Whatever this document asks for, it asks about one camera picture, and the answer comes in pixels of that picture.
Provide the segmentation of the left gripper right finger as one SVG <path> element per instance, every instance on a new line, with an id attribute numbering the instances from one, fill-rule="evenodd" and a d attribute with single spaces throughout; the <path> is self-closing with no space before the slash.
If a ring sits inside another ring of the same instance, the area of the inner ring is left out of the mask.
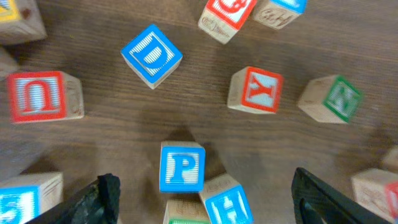
<path id="1" fill-rule="evenodd" d="M 302 167 L 291 191 L 297 224 L 389 224 Z"/>

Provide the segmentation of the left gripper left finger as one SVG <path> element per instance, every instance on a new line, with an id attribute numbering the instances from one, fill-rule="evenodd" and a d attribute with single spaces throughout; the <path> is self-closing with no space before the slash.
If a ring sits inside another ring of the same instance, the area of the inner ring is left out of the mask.
<path id="1" fill-rule="evenodd" d="M 68 200 L 27 224 L 118 224 L 121 181 L 113 174 L 99 175 Z"/>

